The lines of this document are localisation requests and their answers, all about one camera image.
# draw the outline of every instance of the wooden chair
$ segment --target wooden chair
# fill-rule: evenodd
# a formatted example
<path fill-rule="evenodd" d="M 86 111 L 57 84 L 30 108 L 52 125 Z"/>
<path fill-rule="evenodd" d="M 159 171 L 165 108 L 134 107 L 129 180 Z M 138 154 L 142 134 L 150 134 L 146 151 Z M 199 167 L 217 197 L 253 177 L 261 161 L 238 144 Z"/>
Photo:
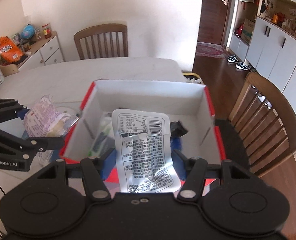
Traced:
<path fill-rule="evenodd" d="M 102 24 L 86 28 L 73 36 L 80 59 L 128 57 L 127 26 Z"/>
<path fill-rule="evenodd" d="M 257 73 L 247 75 L 228 120 L 216 124 L 227 158 L 259 177 L 296 153 L 296 115 L 278 88 Z"/>

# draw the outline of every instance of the brown wooden door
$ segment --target brown wooden door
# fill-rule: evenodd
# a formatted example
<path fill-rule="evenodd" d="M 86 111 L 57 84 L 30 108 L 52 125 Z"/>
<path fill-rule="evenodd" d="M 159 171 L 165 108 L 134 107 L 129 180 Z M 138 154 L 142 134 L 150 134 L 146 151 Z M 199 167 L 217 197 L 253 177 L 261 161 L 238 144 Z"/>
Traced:
<path fill-rule="evenodd" d="M 222 0 L 203 0 L 198 41 L 222 44 L 229 4 Z"/>

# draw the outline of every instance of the globe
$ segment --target globe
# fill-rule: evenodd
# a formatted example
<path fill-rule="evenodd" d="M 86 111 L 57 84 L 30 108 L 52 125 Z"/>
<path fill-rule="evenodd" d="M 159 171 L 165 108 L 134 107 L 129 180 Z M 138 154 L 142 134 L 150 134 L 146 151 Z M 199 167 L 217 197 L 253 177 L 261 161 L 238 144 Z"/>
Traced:
<path fill-rule="evenodd" d="M 23 31 L 22 31 L 22 33 L 21 33 L 21 37 L 23 38 L 23 39 L 30 39 L 33 35 L 35 34 L 35 28 L 32 26 L 32 25 L 30 25 L 30 24 L 28 24 L 24 29 L 23 29 Z"/>

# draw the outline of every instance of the orange package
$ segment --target orange package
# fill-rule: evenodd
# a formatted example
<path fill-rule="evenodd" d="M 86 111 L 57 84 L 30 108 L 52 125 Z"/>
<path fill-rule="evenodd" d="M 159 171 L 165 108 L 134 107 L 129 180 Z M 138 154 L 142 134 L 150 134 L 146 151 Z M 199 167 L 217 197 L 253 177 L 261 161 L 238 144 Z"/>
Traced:
<path fill-rule="evenodd" d="M 23 62 L 27 56 L 8 37 L 0 37 L 0 55 L 4 60 L 16 65 Z"/>

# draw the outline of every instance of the screw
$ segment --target screw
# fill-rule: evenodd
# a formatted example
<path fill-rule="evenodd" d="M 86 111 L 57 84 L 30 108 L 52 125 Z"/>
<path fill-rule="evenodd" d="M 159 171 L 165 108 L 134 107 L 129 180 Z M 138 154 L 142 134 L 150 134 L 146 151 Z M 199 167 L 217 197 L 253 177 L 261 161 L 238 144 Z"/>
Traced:
<path fill-rule="evenodd" d="M 147 199 L 147 198 L 142 198 L 142 199 L 140 200 L 140 202 L 141 202 L 141 203 L 147 203 L 147 202 L 149 202 L 149 199 Z"/>
<path fill-rule="evenodd" d="M 133 205 L 139 205 L 140 201 L 136 200 L 136 199 L 133 199 L 130 203 L 133 204 Z"/>
<path fill-rule="evenodd" d="M 193 190 L 186 189 L 180 192 L 180 196 L 184 198 L 193 198 L 195 197 L 196 193 Z"/>
<path fill-rule="evenodd" d="M 108 192 L 104 191 L 104 190 L 96 190 L 92 193 L 92 196 L 94 198 L 99 198 L 99 199 L 103 199 L 108 197 Z"/>

